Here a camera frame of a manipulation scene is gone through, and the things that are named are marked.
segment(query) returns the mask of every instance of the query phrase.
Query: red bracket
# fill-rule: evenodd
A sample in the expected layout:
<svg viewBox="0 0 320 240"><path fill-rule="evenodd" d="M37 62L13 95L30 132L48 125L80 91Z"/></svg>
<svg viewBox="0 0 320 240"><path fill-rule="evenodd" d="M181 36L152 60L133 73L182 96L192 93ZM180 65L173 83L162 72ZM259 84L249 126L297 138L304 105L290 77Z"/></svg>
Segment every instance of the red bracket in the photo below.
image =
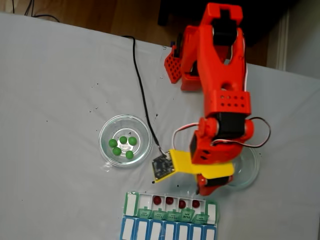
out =
<svg viewBox="0 0 320 240"><path fill-rule="evenodd" d="M178 82L181 78L181 59L174 57L176 46L172 47L171 53L165 58L164 67L172 84Z"/></svg>

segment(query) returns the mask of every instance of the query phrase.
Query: red robot arm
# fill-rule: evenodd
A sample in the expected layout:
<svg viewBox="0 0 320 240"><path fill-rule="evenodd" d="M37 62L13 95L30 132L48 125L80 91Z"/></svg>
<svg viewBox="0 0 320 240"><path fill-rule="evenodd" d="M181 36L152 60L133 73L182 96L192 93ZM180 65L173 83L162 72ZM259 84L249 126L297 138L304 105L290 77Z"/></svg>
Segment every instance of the red robot arm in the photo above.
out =
<svg viewBox="0 0 320 240"><path fill-rule="evenodd" d="M240 6L208 3L199 26L187 26L182 45L173 46L165 69L173 84L182 78L182 91L204 94L204 117L190 143L192 164L226 163L238 156L236 143L213 144L215 139L244 143L254 133L250 93L245 89L245 39L239 27ZM232 57L225 64L228 50ZM205 179L197 176L198 191L209 195L232 176Z"/></svg>

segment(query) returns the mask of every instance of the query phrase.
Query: black cable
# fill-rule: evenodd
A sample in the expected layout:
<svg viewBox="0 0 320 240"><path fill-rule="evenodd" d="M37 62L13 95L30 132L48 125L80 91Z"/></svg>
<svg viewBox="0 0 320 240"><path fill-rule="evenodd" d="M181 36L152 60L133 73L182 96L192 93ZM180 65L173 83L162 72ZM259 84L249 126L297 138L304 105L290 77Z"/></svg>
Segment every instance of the black cable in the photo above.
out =
<svg viewBox="0 0 320 240"><path fill-rule="evenodd" d="M50 18L53 18L55 19L58 23L60 23L60 21L58 20L58 18L56 18L55 16L52 16L50 14L39 14L39 15L34 15L32 16L34 18L40 18L40 17L50 17Z"/></svg>
<svg viewBox="0 0 320 240"><path fill-rule="evenodd" d="M34 16L35 0L32 1L31 17Z"/></svg>
<svg viewBox="0 0 320 240"><path fill-rule="evenodd" d="M136 39L133 37L133 36L122 36L124 38L131 38L133 39L133 63L134 63L134 68L135 68L135 72L136 72L136 75L138 77L138 80L139 80L139 85L140 85L140 90L141 90L141 95L142 95L142 100L143 100L143 107L144 107L144 112L145 112L145 118L146 118L146 122L148 123L148 126L150 128L150 131L151 131L151 134L152 134L152 137L154 139L154 142L155 144L158 146L160 152L163 154L163 155L166 155L165 152L162 150L162 148L160 147L160 144L159 144L159 141L156 137L156 134L151 126L151 123L150 123L150 119L149 119L149 114L148 114L148 108L147 108L147 103L146 103L146 97L145 97L145 91L144 91L144 87L142 85L142 82L141 82L141 77L140 77L140 74L139 74L139 70L138 70L138 67L137 67L137 62L136 62Z"/></svg>
<svg viewBox="0 0 320 240"><path fill-rule="evenodd" d="M24 12L24 15L25 16L28 16L28 13L29 13L29 9L31 7L31 4L32 4L32 0L30 0L29 4L28 4L28 7L26 8L25 12Z"/></svg>

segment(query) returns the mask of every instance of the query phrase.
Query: green ball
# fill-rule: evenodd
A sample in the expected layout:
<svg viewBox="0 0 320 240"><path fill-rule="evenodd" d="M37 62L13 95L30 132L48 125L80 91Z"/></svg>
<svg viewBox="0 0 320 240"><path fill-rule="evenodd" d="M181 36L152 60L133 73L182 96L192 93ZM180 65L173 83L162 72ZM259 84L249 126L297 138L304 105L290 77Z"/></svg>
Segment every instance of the green ball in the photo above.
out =
<svg viewBox="0 0 320 240"><path fill-rule="evenodd" d="M129 150L125 153L125 156L127 159L132 159L134 157L134 153Z"/></svg>
<svg viewBox="0 0 320 240"><path fill-rule="evenodd" d="M126 144L127 143L127 138L125 136L120 137L120 143Z"/></svg>
<svg viewBox="0 0 320 240"><path fill-rule="evenodd" d="M112 152L114 155L119 156L121 154L121 149L116 146L112 149Z"/></svg>
<svg viewBox="0 0 320 240"><path fill-rule="evenodd" d="M110 146L110 147L114 148L114 147L116 147L117 145L118 145L117 140L115 140L115 139L110 139L110 140L109 140L109 146Z"/></svg>
<svg viewBox="0 0 320 240"><path fill-rule="evenodd" d="M137 139L134 136L129 137L129 144L134 146L137 144Z"/></svg>

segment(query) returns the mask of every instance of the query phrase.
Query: circuit board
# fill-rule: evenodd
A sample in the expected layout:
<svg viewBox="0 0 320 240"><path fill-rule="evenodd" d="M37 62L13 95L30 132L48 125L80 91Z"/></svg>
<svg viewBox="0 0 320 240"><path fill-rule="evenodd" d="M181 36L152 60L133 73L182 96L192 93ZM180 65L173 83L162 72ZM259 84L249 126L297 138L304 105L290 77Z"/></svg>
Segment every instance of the circuit board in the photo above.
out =
<svg viewBox="0 0 320 240"><path fill-rule="evenodd" d="M156 180L162 179L175 171L175 167L169 153L167 153L166 156L161 155L153 159L152 167Z"/></svg>

